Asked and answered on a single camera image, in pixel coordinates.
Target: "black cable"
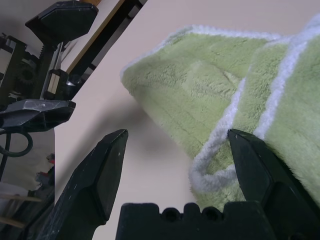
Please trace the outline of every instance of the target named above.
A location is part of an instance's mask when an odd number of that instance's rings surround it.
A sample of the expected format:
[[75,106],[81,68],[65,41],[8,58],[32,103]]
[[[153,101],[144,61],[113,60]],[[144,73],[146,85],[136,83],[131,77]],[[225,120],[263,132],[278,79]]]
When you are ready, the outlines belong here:
[[20,152],[12,152],[9,151],[9,149],[4,149],[1,145],[0,145],[0,154],[2,155],[7,155],[8,157],[11,158],[18,158],[18,157],[22,157],[24,155],[26,155],[27,153],[30,152],[30,150],[32,149],[32,147],[34,146],[34,142],[32,140],[32,137],[30,136],[29,133],[27,132],[23,132],[23,131],[19,131],[19,132],[11,132],[11,131],[7,131],[7,130],[2,130],[0,131],[0,135],[3,134],[7,134],[7,139],[8,139],[8,134],[21,134],[23,136],[26,137],[26,139],[28,140],[28,146],[26,147],[25,150],[20,151]]
[[[10,148],[10,141],[11,141],[11,133],[6,134],[6,139],[5,139],[5,150],[9,151]],[[2,160],[1,160],[1,165],[0,165],[0,181],[2,179],[2,175],[4,174],[4,170],[6,167],[8,155],[3,155]]]

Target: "wall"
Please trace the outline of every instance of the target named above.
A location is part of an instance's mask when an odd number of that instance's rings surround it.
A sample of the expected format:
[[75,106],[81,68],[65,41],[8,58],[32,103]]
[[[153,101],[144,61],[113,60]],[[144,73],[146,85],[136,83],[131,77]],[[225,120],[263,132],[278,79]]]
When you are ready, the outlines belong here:
[[27,50],[38,55],[41,41],[25,26],[37,14],[57,0],[0,0],[0,33],[12,35],[28,45]]

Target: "screw hole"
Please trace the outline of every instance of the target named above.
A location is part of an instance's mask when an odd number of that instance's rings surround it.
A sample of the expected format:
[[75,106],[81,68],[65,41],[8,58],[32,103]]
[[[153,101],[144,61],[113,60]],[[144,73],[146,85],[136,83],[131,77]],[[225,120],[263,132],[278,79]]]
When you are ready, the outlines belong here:
[[180,219],[180,212],[175,208],[167,208],[163,211],[162,217],[164,220],[173,223]]
[[202,216],[204,216],[209,221],[219,221],[222,219],[221,213],[215,207],[206,207],[202,211]]

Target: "microfiber cloth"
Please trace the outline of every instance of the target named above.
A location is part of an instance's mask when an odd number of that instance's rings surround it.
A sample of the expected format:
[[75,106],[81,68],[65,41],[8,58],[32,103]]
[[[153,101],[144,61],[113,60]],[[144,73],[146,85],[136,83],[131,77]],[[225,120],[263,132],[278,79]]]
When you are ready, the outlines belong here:
[[264,140],[320,206],[320,14],[292,36],[187,26],[129,63],[121,80],[193,159],[201,207],[244,200],[232,128]]

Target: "gear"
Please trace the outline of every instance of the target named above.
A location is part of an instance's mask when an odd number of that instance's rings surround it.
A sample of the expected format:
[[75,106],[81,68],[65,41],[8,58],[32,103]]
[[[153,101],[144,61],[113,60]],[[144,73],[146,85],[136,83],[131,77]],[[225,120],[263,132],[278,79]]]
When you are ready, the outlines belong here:
[[31,85],[35,81],[35,70],[26,62],[21,62],[19,65],[19,72],[17,73],[17,80],[25,85]]

